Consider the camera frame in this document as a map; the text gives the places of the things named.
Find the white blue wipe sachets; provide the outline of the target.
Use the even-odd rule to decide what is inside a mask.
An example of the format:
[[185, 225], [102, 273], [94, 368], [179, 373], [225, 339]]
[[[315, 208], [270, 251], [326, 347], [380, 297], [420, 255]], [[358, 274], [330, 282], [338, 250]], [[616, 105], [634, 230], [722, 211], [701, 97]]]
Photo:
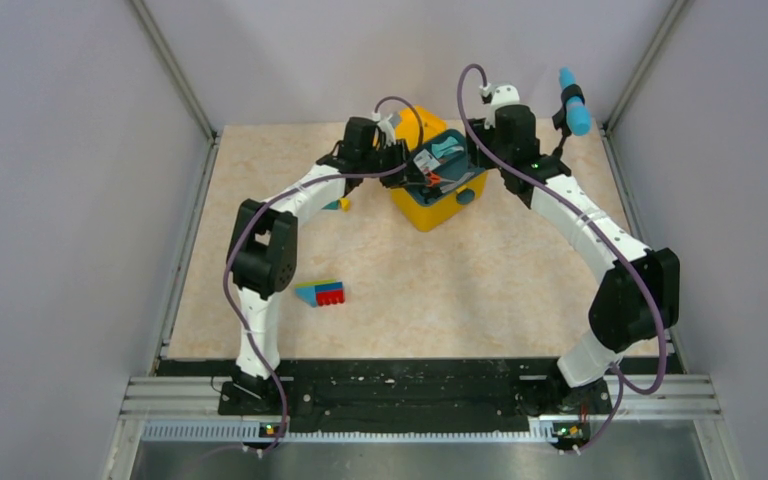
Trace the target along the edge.
[[428, 150], [420, 150], [413, 157], [413, 163], [423, 174], [428, 174], [437, 169], [441, 163], [438, 158]]

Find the teal divided tray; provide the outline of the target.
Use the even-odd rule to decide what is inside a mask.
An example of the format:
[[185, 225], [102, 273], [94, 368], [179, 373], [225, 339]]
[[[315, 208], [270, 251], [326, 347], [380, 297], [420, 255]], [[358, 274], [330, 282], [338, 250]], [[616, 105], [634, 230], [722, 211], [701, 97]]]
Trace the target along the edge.
[[[450, 179], [458, 179], [463, 174], [467, 172], [472, 172], [473, 178], [471, 180], [476, 179], [481, 173], [484, 172], [484, 169], [476, 166], [472, 162], [467, 152], [466, 138], [462, 133], [460, 133], [457, 130], [454, 130], [454, 129], [445, 130], [443, 133], [440, 133], [436, 137], [424, 143], [420, 147], [419, 151], [425, 149], [431, 152], [431, 146], [434, 143], [439, 143], [441, 141], [444, 141], [448, 137], [457, 138], [463, 144], [464, 151], [450, 158], [447, 162], [443, 162], [443, 163], [440, 162], [441, 165], [437, 169], [435, 169], [433, 172], [440, 176], [447, 177]], [[412, 163], [408, 166], [408, 171], [409, 171], [409, 181], [405, 189], [408, 192], [408, 194], [421, 206], [433, 205], [434, 203], [437, 203], [439, 200], [441, 200], [444, 197], [442, 196], [432, 200], [431, 202], [426, 202], [421, 195], [421, 188], [425, 183], [424, 174], [417, 169], [417, 167], [413, 163], [413, 159], [412, 159]]]

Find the yellow plastic medicine box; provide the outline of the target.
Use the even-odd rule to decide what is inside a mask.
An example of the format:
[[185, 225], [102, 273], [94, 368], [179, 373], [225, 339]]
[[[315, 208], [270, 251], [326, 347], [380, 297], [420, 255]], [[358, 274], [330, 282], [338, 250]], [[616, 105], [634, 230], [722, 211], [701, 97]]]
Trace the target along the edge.
[[433, 230], [482, 196], [487, 173], [471, 160], [463, 133], [420, 106], [405, 107], [388, 122], [412, 154], [391, 199], [417, 230]]

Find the colourful card pack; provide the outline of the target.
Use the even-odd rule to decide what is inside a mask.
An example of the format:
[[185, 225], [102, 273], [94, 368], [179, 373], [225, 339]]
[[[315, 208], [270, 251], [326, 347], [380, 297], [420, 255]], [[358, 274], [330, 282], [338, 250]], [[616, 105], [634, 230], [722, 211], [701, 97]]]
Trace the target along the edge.
[[294, 293], [313, 308], [339, 305], [346, 300], [344, 285], [337, 280], [297, 284], [294, 287]]

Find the orange handled scissors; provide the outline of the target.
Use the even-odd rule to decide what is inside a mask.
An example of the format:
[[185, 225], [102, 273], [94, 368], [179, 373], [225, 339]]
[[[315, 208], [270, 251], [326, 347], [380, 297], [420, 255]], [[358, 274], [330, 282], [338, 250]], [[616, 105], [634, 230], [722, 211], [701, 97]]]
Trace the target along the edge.
[[438, 188], [442, 183], [442, 178], [434, 172], [427, 172], [424, 174], [424, 186], [426, 188]]

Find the black handled scissors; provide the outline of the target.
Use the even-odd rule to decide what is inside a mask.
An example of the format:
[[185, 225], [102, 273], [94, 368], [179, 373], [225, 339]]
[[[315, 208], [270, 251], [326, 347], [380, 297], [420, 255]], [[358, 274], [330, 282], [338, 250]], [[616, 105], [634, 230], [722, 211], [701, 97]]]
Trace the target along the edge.
[[426, 202], [431, 202], [432, 200], [448, 195], [451, 192], [458, 191], [473, 178], [473, 173], [467, 172], [458, 179], [450, 179], [443, 176], [440, 177], [442, 178], [442, 183], [438, 188], [426, 188], [424, 185], [422, 186], [421, 195]]

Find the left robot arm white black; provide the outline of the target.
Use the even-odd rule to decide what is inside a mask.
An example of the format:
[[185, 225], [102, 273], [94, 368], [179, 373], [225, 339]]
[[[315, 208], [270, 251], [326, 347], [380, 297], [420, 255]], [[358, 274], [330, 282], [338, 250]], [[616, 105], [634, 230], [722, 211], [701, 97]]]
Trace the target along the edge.
[[279, 404], [280, 380], [275, 369], [278, 301], [297, 267], [298, 230], [326, 205], [348, 196], [364, 180], [388, 189], [423, 179], [413, 158], [429, 137], [429, 124], [407, 123], [389, 116], [350, 118], [343, 137], [297, 182], [264, 200], [240, 204], [229, 246], [223, 289], [236, 293], [231, 304], [242, 327], [241, 350], [233, 374], [243, 401], [257, 413]]

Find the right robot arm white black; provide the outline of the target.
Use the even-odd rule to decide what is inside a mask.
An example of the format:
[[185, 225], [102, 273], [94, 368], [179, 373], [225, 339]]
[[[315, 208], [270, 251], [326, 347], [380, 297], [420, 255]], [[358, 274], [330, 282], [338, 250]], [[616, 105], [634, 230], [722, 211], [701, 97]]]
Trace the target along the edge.
[[[666, 332], [678, 320], [678, 256], [668, 248], [654, 250], [620, 227], [584, 192], [563, 162], [561, 146], [543, 154], [527, 106], [498, 107], [485, 118], [465, 118], [463, 126], [476, 159], [499, 169], [505, 188], [557, 229], [599, 283], [588, 330], [559, 358], [560, 376], [546, 385], [549, 404], [574, 411], [586, 400], [586, 386], [608, 371], [636, 393], [657, 392], [667, 370]], [[655, 378], [636, 385], [620, 362], [650, 339], [658, 343]]]

